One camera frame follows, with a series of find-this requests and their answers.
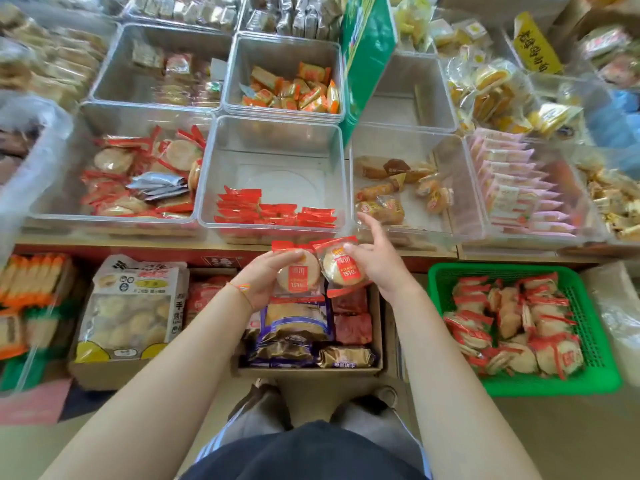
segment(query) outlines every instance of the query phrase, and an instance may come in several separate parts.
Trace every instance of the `hand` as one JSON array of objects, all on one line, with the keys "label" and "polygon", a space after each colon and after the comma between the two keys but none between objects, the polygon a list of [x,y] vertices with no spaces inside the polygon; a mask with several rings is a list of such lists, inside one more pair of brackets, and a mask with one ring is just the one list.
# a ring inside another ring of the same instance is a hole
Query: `hand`
[{"label": "hand", "polygon": [[393,244],[389,242],[380,223],[362,212],[358,212],[358,217],[371,229],[373,244],[356,246],[348,242],[344,245],[344,250],[378,285],[382,297],[388,302],[392,302],[399,291],[408,285],[417,284],[417,282],[409,273]]},{"label": "hand", "polygon": [[249,300],[252,310],[257,312],[269,303],[278,271],[302,258],[302,250],[261,254],[245,266],[231,280],[231,284],[240,288]]}]

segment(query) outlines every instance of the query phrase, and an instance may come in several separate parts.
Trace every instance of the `yellow sign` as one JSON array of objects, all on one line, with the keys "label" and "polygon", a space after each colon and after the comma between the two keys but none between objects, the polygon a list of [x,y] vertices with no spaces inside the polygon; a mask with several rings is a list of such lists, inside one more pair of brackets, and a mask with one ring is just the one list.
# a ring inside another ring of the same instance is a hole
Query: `yellow sign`
[{"label": "yellow sign", "polygon": [[165,288],[169,286],[164,280],[139,280],[136,281],[136,286],[139,288]]},{"label": "yellow sign", "polygon": [[533,72],[562,74],[563,65],[528,11],[515,19],[513,45],[524,67]]}]

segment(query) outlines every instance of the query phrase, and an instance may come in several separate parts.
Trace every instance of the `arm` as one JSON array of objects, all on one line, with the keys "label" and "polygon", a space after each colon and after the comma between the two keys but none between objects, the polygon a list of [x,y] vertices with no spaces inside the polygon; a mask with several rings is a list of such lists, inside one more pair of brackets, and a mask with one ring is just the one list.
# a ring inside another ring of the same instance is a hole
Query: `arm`
[{"label": "arm", "polygon": [[422,443],[439,480],[541,480],[533,461],[460,354],[427,293],[415,281],[380,224],[374,244],[345,250],[391,304],[411,377]]},{"label": "arm", "polygon": [[87,421],[41,480],[174,478],[251,313],[268,303],[278,270],[299,258],[293,251],[254,259]]}]

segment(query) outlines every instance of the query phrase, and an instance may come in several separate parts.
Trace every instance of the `leg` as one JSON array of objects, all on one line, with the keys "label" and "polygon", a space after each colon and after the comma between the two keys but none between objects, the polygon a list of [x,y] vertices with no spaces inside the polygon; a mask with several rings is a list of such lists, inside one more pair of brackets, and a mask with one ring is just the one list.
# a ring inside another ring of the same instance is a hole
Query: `leg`
[{"label": "leg", "polygon": [[395,390],[384,387],[373,394],[342,403],[332,414],[330,422],[364,436],[430,477],[422,445],[393,409],[396,400]]},{"label": "leg", "polygon": [[236,440],[293,429],[289,409],[275,383],[258,379],[229,414],[227,424],[198,453],[196,462]]}]

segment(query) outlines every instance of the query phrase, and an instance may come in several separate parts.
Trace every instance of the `green plastic basket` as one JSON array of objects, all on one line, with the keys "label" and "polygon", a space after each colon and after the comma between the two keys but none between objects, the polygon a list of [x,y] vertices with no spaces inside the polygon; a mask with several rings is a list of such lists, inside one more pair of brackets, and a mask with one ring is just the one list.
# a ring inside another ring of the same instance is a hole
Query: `green plastic basket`
[{"label": "green plastic basket", "polygon": [[519,278],[539,274],[558,273],[558,288],[569,298],[573,319],[578,322],[576,334],[584,354],[585,367],[566,380],[542,378],[533,374],[514,376],[502,372],[496,376],[481,378],[489,395],[577,395],[604,394],[622,385],[618,367],[613,359],[609,341],[600,319],[589,299],[580,276],[564,266],[533,266],[526,264],[493,263],[439,263],[429,269],[428,293],[440,314],[454,311],[453,286],[462,276],[489,275],[492,280],[503,279],[510,284]]}]

